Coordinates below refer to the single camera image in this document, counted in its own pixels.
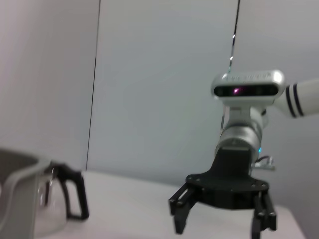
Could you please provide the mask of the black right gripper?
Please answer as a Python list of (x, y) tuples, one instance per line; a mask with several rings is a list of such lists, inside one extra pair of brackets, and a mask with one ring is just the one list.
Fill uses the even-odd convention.
[(249, 149), (219, 149), (211, 168), (187, 176), (168, 200), (176, 234), (183, 234), (187, 218), (196, 203), (222, 209), (254, 209), (250, 238), (260, 239), (265, 229), (277, 230), (277, 213), (269, 184), (250, 176)]

